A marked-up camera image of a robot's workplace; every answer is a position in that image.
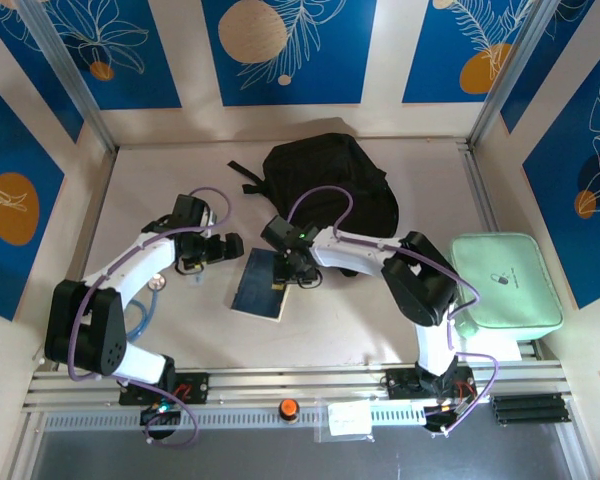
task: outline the white wall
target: white wall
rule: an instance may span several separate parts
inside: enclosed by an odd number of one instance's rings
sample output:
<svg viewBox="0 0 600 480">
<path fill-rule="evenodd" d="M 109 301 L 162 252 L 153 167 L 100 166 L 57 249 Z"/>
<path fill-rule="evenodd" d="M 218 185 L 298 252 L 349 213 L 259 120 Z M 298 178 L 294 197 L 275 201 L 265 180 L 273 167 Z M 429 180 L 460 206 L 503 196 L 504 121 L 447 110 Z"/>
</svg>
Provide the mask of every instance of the white wall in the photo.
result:
<svg viewBox="0 0 600 480">
<path fill-rule="evenodd" d="M 225 108 L 201 2 L 150 0 L 183 108 L 110 110 L 103 117 L 120 145 L 288 140 L 325 131 L 360 137 L 466 136 L 481 102 L 402 104 L 429 1 L 378 1 L 360 105 Z"/>
<path fill-rule="evenodd" d="M 51 294 L 73 258 L 104 150 L 90 129 L 78 145 L 0 41 L 0 95 L 65 174 L 16 318 L 0 318 L 0 471 L 11 443 L 36 356 L 46 332 Z"/>
<path fill-rule="evenodd" d="M 565 323 L 546 337 L 562 361 L 600 464 L 600 300 L 578 310 L 522 163 L 600 59 L 600 0 L 563 52 L 509 136 L 501 121 L 477 148 L 477 158 L 503 230 L 533 235 L 560 296 Z"/>
</svg>

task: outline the white table surface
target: white table surface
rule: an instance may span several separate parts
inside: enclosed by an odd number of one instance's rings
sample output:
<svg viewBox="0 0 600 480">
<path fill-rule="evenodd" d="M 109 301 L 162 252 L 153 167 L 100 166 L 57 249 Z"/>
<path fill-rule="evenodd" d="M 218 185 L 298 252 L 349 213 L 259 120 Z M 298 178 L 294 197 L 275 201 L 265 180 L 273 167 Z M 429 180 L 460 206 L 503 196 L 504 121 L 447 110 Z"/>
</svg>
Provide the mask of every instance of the white table surface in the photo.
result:
<svg viewBox="0 0 600 480">
<path fill-rule="evenodd" d="M 423 232 L 443 252 L 457 235 L 481 231 L 478 210 L 453 140 L 373 139 L 361 146 L 387 172 L 400 206 L 398 235 Z M 229 142 L 177 147 L 128 148 L 118 155 L 86 273 L 126 249 L 149 221 L 170 213 L 178 193 L 214 186 L 233 202 L 233 216 L 218 233 L 237 232 L 245 255 L 211 265 L 193 286 L 173 269 L 163 272 L 150 328 L 138 345 L 175 358 L 178 367 L 298 367 L 413 362 L 418 356 L 413 324 L 404 318 L 379 278 L 345 278 L 325 270 L 315 290 L 292 287 L 281 322 L 230 310 L 248 253 L 268 248 L 260 239 L 275 215 L 259 195 L 243 195 L 248 183 L 226 164 L 236 160 L 261 175 L 275 143 Z M 201 194 L 221 217 L 223 200 Z M 148 302 L 143 289 L 139 299 Z M 128 328 L 137 320 L 129 312 Z"/>
</svg>

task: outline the purple cable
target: purple cable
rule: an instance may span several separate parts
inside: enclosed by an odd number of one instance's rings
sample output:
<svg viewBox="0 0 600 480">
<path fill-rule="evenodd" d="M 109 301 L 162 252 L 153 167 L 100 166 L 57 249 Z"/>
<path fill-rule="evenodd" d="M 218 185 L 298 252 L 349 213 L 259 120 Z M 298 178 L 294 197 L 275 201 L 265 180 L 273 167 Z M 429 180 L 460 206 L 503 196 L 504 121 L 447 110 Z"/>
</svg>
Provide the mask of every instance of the purple cable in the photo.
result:
<svg viewBox="0 0 600 480">
<path fill-rule="evenodd" d="M 82 302 L 80 302 L 80 306 L 78 307 L 78 312 L 76 313 L 76 317 L 74 319 L 73 322 L 73 327 L 71 328 L 71 335 L 69 337 L 69 352 L 68 352 L 68 358 L 67 358 L 67 367 L 69 370 L 69 377 L 71 378 L 71 380 L 73 380 L 74 382 L 81 382 L 82 380 L 87 380 L 90 378 L 95 378 L 97 375 L 95 373 L 88 373 L 86 375 L 78 375 L 76 373 L 76 369 L 75 369 L 75 357 L 76 357 L 76 344 L 78 342 L 78 333 L 80 331 L 80 322 L 82 320 L 82 317 L 84 315 L 85 310 L 87 309 L 87 305 L 89 304 L 89 300 L 91 300 L 91 297 L 93 296 L 93 294 L 95 293 L 95 291 L 100 287 L 100 285 L 102 285 L 102 283 L 104 283 L 108 278 L 111 277 L 111 275 L 113 275 L 116 270 L 118 270 L 122 265 L 124 265 L 127 261 L 129 261 L 129 259 L 131 257 L 133 257 L 136 253 L 140 252 L 141 250 L 144 250 L 145 248 L 147 248 L 148 246 L 154 244 L 155 242 L 162 240 L 165 237 L 168 237 L 170 235 L 174 235 L 176 233 L 189 233 L 189 232 L 195 232 L 195 233 L 199 233 L 199 232 L 203 232 L 205 230 L 209 230 L 211 228 L 217 228 L 220 227 L 222 225 L 224 225 L 227 220 L 229 219 L 229 217 L 231 216 L 231 201 L 229 200 L 229 197 L 227 197 L 227 195 L 218 190 L 217 188 L 214 187 L 200 187 L 200 188 L 196 188 L 195 190 L 193 190 L 189 195 L 193 195 L 194 193 L 200 192 L 200 191 L 211 191 L 211 192 L 215 192 L 217 194 L 219 194 L 222 198 L 225 199 L 225 201 L 227 202 L 227 213 L 224 216 L 224 218 L 219 221 L 218 223 L 216 223 L 215 225 L 209 225 L 206 227 L 182 227 L 182 228 L 174 228 L 173 230 L 169 230 L 163 233 L 160 233 L 154 237 L 151 237 L 150 239 L 146 240 L 142 245 L 136 245 L 134 248 L 132 248 L 131 250 L 129 250 L 127 253 L 125 253 L 122 257 L 120 257 L 120 259 L 118 261 L 116 261 L 113 265 L 111 265 L 111 267 L 109 267 L 109 269 L 107 270 L 107 273 L 104 275 L 101 275 L 94 283 L 93 285 L 89 288 L 89 290 L 87 291 L 86 295 L 84 296 L 84 298 L 82 299 Z M 124 378 L 119 378 L 119 377 L 115 377 L 118 380 L 122 381 L 122 382 L 126 382 L 128 379 L 124 379 Z M 175 401 L 176 403 L 178 403 L 178 405 L 180 405 L 180 407 L 184 408 L 184 410 L 191 416 L 192 420 L 193 420 L 193 424 L 196 426 L 196 430 L 195 433 L 193 434 L 193 436 L 187 440 L 186 442 L 183 442 L 182 444 L 177 444 L 177 445 L 166 445 L 166 444 L 161 444 L 160 442 L 154 442 L 156 445 L 162 445 L 162 446 L 168 446 L 168 447 L 173 447 L 173 448 L 179 448 L 179 447 L 186 447 L 189 446 L 191 444 L 193 444 L 193 442 L 195 442 L 195 440 L 198 438 L 198 428 L 197 428 L 197 420 L 195 418 L 195 415 L 193 413 L 193 411 L 187 407 L 185 405 L 184 402 L 180 401 L 179 399 L 177 399 L 174 395 L 171 395 L 169 392 L 166 392 L 158 387 L 155 387 L 153 385 L 149 385 L 143 382 L 137 382 L 134 380 L 129 380 L 129 383 L 136 385 L 138 387 L 141 388 L 145 388 L 147 390 L 151 390 L 155 393 L 158 393 L 164 397 L 167 397 L 169 399 L 171 399 L 172 401 Z M 148 427 L 145 428 L 145 435 L 148 437 Z"/>
<path fill-rule="evenodd" d="M 402 248 L 402 247 L 394 247 L 393 245 L 381 245 L 377 242 L 372 242 L 369 240 L 360 240 L 357 238 L 349 238 L 349 237 L 342 236 L 340 234 L 340 232 L 338 231 L 338 227 L 340 226 L 342 221 L 347 217 L 347 215 L 349 215 L 349 213 L 351 213 L 351 210 L 353 210 L 353 197 L 344 188 L 336 187 L 335 185 L 325 185 L 325 186 L 321 186 L 321 187 L 312 188 L 311 190 L 303 193 L 300 196 L 300 198 L 298 198 L 296 200 L 296 202 L 293 204 L 293 206 L 291 207 L 291 211 L 289 212 L 289 215 L 287 217 L 287 222 L 291 222 L 291 218 L 293 217 L 293 214 L 296 212 L 298 206 L 305 198 L 307 198 L 309 195 L 311 195 L 315 192 L 321 191 L 321 190 L 338 191 L 340 193 L 343 193 L 349 200 L 349 205 L 347 206 L 347 209 L 345 210 L 345 212 L 342 215 L 340 215 L 340 217 L 338 217 L 338 219 L 333 224 L 333 236 L 336 237 L 339 241 L 351 243 L 354 245 L 361 245 L 363 247 L 379 248 L 381 250 L 388 250 L 390 252 L 401 253 L 403 255 L 406 255 L 408 257 L 411 257 L 411 258 L 419 261 L 420 263 L 424 263 L 425 265 L 428 265 L 429 267 L 434 268 L 435 270 L 439 271 L 443 275 L 446 275 L 453 281 L 464 286 L 473 294 L 474 298 L 472 300 L 469 300 L 468 302 L 460 305 L 458 308 L 454 309 L 452 312 L 450 312 L 448 314 L 449 322 L 447 322 L 447 345 L 449 347 L 449 350 L 453 350 L 453 341 L 451 338 L 451 322 L 450 321 L 453 320 L 454 317 L 456 315 L 458 315 L 460 312 L 477 304 L 480 301 L 480 293 L 473 287 L 473 285 L 471 285 L 469 282 L 464 280 L 457 273 L 449 270 L 448 268 L 445 268 L 444 266 L 440 265 L 439 263 L 434 262 L 433 260 L 431 260 L 417 252 L 412 252 L 411 250 L 407 250 L 406 248 Z M 495 383 L 496 377 L 500 370 L 500 364 L 499 364 L 498 360 L 495 357 L 492 357 L 491 355 L 486 355 L 483 353 L 467 353 L 467 352 L 456 352 L 456 354 L 461 357 L 476 357 L 476 358 L 486 358 L 486 359 L 491 360 L 493 362 L 493 375 L 491 375 L 491 378 L 487 382 L 487 385 L 485 386 L 485 388 L 482 390 L 482 392 L 480 392 L 480 394 L 476 397 L 476 399 L 473 402 L 471 402 L 471 404 L 469 405 L 467 410 L 460 417 L 458 417 L 456 419 L 456 421 L 453 422 L 449 426 L 449 428 L 446 429 L 446 431 L 444 432 L 445 435 L 448 435 L 449 433 L 451 433 L 467 417 L 467 415 L 469 413 L 471 413 L 474 408 L 476 408 L 479 401 L 482 400 L 487 395 L 487 393 L 489 392 L 489 390 Z"/>
</svg>

